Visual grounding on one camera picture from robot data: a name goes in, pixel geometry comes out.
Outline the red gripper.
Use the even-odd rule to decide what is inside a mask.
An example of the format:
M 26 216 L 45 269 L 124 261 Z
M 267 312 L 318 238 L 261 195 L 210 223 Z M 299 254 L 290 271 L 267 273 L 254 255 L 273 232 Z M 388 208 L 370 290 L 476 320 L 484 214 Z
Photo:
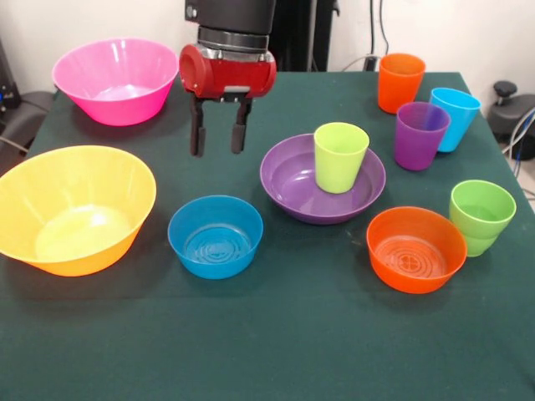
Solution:
M 200 44 L 188 44 L 180 53 L 179 75 L 184 89 L 191 96 L 191 146 L 195 157 L 204 154 L 206 129 L 204 127 L 203 99 L 219 99 L 226 94 L 243 94 L 232 127 L 231 150 L 243 152 L 247 132 L 247 118 L 252 110 L 252 98 L 267 94 L 273 87 L 277 65 L 271 55 L 219 52 Z

